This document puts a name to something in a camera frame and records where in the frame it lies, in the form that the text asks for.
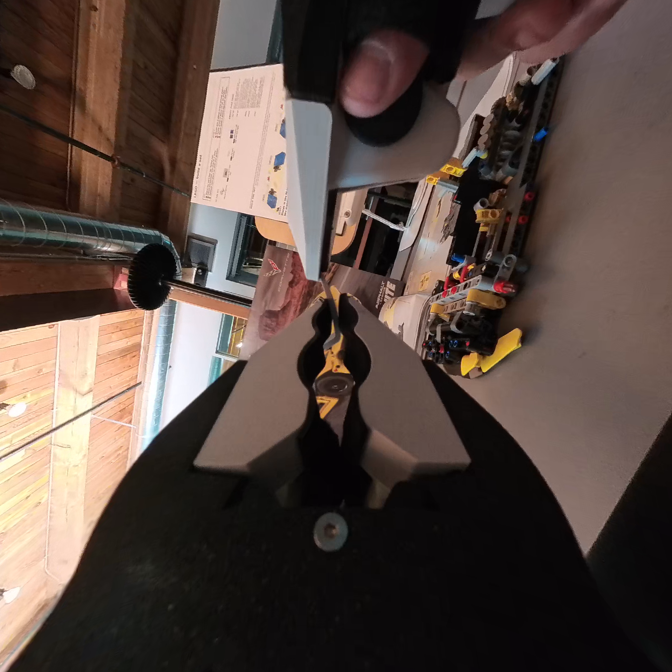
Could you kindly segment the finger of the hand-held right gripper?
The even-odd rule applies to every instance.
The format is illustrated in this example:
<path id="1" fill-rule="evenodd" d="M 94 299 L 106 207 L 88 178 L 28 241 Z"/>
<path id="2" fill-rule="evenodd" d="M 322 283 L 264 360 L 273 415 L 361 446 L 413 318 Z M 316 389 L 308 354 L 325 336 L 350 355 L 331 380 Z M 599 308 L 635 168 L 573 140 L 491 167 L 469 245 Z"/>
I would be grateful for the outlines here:
<path id="1" fill-rule="evenodd" d="M 288 225 L 310 281 L 323 273 L 332 121 L 327 105 L 286 100 Z"/>

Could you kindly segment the lego instruction booklet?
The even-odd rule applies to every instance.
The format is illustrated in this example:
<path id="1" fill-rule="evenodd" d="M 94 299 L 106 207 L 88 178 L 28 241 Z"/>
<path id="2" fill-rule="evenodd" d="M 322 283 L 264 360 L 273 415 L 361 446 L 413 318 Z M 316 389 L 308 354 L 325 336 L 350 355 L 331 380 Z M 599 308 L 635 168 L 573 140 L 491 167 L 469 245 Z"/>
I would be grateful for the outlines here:
<path id="1" fill-rule="evenodd" d="M 416 351 L 425 338 L 430 297 L 448 274 L 453 242 L 449 230 L 460 210 L 455 194 L 443 185 L 418 183 L 391 271 L 391 277 L 404 284 L 404 298 L 392 309 L 391 329 Z"/>

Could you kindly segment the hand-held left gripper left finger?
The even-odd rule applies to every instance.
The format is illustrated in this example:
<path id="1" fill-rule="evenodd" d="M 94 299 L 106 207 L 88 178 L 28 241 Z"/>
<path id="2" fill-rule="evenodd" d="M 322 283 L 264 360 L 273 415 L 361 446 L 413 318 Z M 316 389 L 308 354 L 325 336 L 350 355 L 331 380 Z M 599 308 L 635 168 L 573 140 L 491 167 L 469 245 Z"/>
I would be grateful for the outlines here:
<path id="1" fill-rule="evenodd" d="M 301 500 L 305 451 L 333 447 L 313 383 L 324 366 L 331 311 L 318 301 L 246 362 L 194 460 L 207 473 L 243 476 L 282 505 Z"/>

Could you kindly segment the lego car chassis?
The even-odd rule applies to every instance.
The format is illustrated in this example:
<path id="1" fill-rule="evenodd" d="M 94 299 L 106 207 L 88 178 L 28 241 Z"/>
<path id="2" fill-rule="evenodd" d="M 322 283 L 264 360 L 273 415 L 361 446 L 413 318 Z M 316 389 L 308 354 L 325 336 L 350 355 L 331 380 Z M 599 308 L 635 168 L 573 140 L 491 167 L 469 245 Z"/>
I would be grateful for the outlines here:
<path id="1" fill-rule="evenodd" d="M 444 226 L 445 277 L 421 309 L 416 350 L 449 373 L 475 378 L 521 347 L 501 319 L 528 270 L 525 246 L 538 201 L 536 178 L 565 57 L 530 66 L 488 116 L 462 160 Z"/>

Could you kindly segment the printed instruction sheet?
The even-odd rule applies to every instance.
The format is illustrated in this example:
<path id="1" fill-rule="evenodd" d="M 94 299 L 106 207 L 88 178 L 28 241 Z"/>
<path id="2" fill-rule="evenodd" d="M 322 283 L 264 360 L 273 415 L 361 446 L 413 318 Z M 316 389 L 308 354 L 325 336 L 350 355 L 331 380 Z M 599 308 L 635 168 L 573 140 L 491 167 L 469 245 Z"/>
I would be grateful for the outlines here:
<path id="1" fill-rule="evenodd" d="M 287 222 L 283 72 L 282 64 L 210 72 L 193 204 Z"/>

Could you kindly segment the black pole floor lamp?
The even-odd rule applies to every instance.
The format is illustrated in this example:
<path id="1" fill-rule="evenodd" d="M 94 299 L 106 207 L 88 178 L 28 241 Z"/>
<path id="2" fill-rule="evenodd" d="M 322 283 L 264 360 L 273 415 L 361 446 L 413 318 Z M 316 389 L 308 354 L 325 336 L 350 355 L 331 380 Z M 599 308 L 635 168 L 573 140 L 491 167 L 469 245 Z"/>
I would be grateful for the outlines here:
<path id="1" fill-rule="evenodd" d="M 228 292 L 205 288 L 181 280 L 181 264 L 174 248 L 151 243 L 141 248 L 131 259 L 128 269 L 127 292 L 131 303 L 144 311 L 156 310 L 171 296 L 184 294 L 186 298 L 206 300 L 206 307 L 223 308 L 233 314 L 241 309 L 248 315 L 252 300 Z"/>

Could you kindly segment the dark wall speaker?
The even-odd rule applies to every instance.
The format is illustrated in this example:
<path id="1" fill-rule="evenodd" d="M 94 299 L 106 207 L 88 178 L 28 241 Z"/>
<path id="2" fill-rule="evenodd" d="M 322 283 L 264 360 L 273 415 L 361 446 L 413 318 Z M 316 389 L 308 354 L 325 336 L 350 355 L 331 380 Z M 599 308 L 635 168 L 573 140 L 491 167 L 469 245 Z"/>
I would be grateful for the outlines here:
<path id="1" fill-rule="evenodd" d="M 207 272 L 212 272 L 216 255 L 217 240 L 189 234 L 183 258 L 183 264 L 191 267 L 204 267 Z"/>

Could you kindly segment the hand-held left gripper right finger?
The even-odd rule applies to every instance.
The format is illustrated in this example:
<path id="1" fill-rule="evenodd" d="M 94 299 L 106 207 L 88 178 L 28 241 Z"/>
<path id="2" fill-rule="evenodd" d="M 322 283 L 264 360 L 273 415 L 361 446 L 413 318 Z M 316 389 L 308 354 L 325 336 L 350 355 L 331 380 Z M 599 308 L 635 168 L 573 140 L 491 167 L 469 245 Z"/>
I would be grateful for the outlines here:
<path id="1" fill-rule="evenodd" d="M 401 483 L 466 470 L 471 459 L 414 350 L 349 295 L 339 326 L 354 379 L 341 447 L 364 506 L 383 508 Z"/>

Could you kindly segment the person's right hand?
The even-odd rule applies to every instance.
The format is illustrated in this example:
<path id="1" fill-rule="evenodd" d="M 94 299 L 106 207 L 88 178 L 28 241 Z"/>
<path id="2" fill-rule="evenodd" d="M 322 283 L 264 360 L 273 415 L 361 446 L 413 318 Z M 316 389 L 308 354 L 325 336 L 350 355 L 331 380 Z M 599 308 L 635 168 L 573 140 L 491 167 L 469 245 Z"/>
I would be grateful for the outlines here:
<path id="1" fill-rule="evenodd" d="M 454 79 L 474 79 L 510 55 L 523 63 L 543 63 L 580 48 L 626 1 L 515 1 L 485 18 L 468 38 Z M 428 59 L 421 40 L 380 30 L 357 46 L 344 69 L 340 103 L 356 117 L 387 110 L 406 92 Z"/>

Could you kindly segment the teal ceiling duct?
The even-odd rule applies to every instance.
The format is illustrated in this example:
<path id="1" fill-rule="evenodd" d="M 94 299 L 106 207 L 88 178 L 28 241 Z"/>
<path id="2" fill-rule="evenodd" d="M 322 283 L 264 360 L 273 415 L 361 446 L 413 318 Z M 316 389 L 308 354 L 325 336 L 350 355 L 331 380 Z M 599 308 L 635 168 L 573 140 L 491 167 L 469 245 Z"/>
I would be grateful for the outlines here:
<path id="1" fill-rule="evenodd" d="M 5 261 L 38 262 L 91 262 L 92 264 L 116 264 L 130 266 L 132 257 L 144 246 L 152 243 L 174 248 L 172 241 L 159 231 L 108 223 L 89 217 L 56 211 L 38 210 L 28 205 L 1 202 L 1 247 L 39 250 L 39 253 L 1 253 Z M 46 322 L 47 317 L 29 317 L 28 308 L 21 308 L 22 296 L 1 297 L 1 333 L 17 329 L 32 329 L 31 320 Z M 144 382 L 117 392 L 109 399 L 53 427 L 46 433 L 37 435 L 22 446 L 14 447 L 1 454 L 1 463 L 36 443 L 49 438 L 54 432 L 64 429 L 75 421 L 92 415 L 94 411 L 118 398 L 142 388 Z"/>

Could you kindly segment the lego set box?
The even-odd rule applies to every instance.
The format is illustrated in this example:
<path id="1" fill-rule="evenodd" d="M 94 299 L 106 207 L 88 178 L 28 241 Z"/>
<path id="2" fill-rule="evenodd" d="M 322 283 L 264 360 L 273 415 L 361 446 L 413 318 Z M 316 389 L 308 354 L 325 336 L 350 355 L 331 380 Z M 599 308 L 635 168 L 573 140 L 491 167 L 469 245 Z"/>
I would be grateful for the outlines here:
<path id="1" fill-rule="evenodd" d="M 347 267 L 331 264 L 327 272 L 332 295 L 349 294 L 378 318 L 387 302 L 402 296 L 405 283 Z M 256 352 L 286 329 L 325 294 L 320 283 L 307 280 L 297 252 L 268 247 L 259 273 L 251 314 L 243 339 L 243 359 L 257 359 Z M 355 386 L 346 364 L 345 338 L 324 350 L 325 363 L 313 383 L 320 417 L 340 433 Z M 296 367 L 273 355 L 261 358 L 260 370 L 253 373 L 254 397 L 264 408 L 275 409 L 286 398 L 286 389 L 299 380 Z"/>

